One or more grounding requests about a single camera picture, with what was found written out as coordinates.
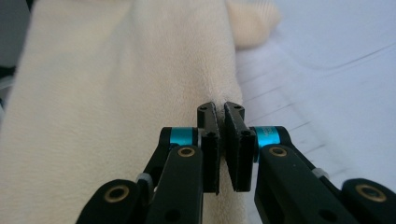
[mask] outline blue tape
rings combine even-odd
[[[192,128],[172,128],[170,144],[192,145]]]
[[[257,150],[256,154],[254,155],[254,162],[259,162],[260,160],[260,149],[267,145],[271,144],[279,144],[280,137],[279,133],[274,126],[260,126],[260,127],[253,127],[256,131],[257,136],[257,143],[259,145],[259,150]]]

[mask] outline beige cloth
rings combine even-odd
[[[75,222],[143,171],[162,127],[241,100],[223,0],[38,1],[0,136],[0,223]],[[204,223],[246,222],[224,163],[220,184]]]

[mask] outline white fabric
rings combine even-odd
[[[0,223],[75,222],[143,171],[162,127],[240,104],[234,67],[222,0],[38,1],[0,136]],[[220,184],[204,223],[246,222],[224,163]]]

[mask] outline cream fabric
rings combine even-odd
[[[162,127],[241,99],[223,0],[37,1],[0,135],[0,223],[75,222],[143,171]],[[221,167],[204,223],[244,223]]]

